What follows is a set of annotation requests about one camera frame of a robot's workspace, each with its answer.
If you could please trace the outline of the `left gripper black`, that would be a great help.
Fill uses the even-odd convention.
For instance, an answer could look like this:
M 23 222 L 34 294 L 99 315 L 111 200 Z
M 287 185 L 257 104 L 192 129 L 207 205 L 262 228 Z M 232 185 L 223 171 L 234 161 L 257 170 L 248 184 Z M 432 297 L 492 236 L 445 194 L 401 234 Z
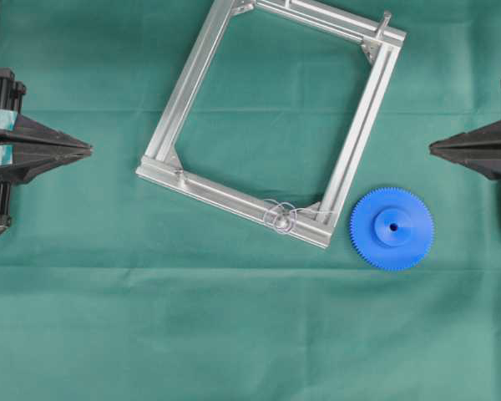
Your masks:
M 39 145 L 92 149 L 92 145 L 88 143 L 20 114 L 25 94 L 26 86 L 15 79 L 13 71 L 0 69 L 0 129 L 13 129 L 13 140 Z M 31 162 L 28 166 L 9 170 L 8 181 L 13 184 L 28 184 L 38 175 L 87 157 L 89 155 L 72 154 Z M 5 139 L 0 139 L 0 167 L 12 165 L 13 147 L 8 145 Z M 11 224 L 9 216 L 11 188 L 10 183 L 0 178 L 0 228 L 6 228 Z

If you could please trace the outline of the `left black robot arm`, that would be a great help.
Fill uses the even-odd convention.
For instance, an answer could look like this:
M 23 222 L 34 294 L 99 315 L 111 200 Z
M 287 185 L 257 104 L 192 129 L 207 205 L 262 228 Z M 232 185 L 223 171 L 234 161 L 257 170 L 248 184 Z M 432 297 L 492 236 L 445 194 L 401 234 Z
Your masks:
M 27 88 L 11 69 L 0 68 L 0 235 L 12 223 L 10 201 L 15 185 L 89 157 L 93 147 L 21 113 Z

